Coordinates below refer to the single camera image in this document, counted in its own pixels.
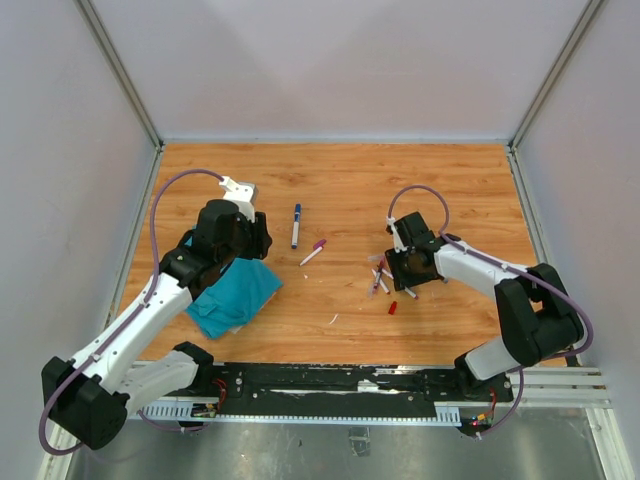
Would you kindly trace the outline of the white whiteboard marker purple end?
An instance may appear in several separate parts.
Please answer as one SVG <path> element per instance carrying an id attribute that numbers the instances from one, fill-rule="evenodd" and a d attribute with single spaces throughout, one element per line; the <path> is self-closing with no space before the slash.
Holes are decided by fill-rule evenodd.
<path id="1" fill-rule="evenodd" d="M 386 275 L 388 278 L 390 278 L 391 280 L 394 280 L 394 276 L 393 276 L 393 274 L 392 274 L 389 270 L 387 270 L 386 268 L 383 268 L 383 269 L 382 269 L 382 273 L 383 273 L 384 275 Z M 419 296 L 418 296 L 418 295 L 417 295 L 417 294 L 416 294 L 412 289 L 410 289 L 409 287 L 404 287 L 404 288 L 403 288 L 403 291 L 404 291 L 405 293 L 407 293 L 407 294 L 408 294 L 411 298 L 413 298 L 414 300 L 418 300 L 418 299 L 419 299 Z"/>

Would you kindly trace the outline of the white blue deli marker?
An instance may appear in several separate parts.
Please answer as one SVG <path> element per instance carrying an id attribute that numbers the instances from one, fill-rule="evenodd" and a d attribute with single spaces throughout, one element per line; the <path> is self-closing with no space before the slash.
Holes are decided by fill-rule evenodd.
<path id="1" fill-rule="evenodd" d="M 294 219 L 293 219 L 292 235 L 291 235 L 291 248 L 292 249 L 297 249 L 298 248 L 299 231 L 300 231 L 300 222 L 299 223 L 294 223 Z"/>

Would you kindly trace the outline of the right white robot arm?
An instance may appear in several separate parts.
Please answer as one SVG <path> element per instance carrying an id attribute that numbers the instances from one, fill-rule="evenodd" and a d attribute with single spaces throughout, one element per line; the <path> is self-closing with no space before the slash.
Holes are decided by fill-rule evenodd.
<path id="1" fill-rule="evenodd" d="M 504 262 L 456 236 L 436 235 L 418 212 L 386 223 L 393 247 L 385 258 L 395 290 L 455 280 L 496 304 L 500 335 L 454 361 L 453 387 L 463 399 L 477 399 L 500 375 L 534 366 L 584 339 L 586 328 L 552 266 Z"/>

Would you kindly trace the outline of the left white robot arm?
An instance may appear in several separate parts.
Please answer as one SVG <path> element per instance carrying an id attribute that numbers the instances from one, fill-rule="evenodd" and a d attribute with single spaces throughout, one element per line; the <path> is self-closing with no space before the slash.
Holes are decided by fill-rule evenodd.
<path id="1" fill-rule="evenodd" d="M 43 449 L 52 455 L 62 452 L 47 440 L 49 421 L 80 446 L 98 450 L 131 415 L 157 399 L 174 392 L 200 396 L 216 387 L 213 356 L 188 341 L 144 367 L 133 364 L 169 321 L 214 286 L 236 259 L 263 260 L 271 244 L 265 213 L 247 214 L 237 201 L 209 201 L 179 243 L 155 257 L 149 282 L 112 325 L 71 359 L 54 356 L 45 364 L 38 425 Z"/>

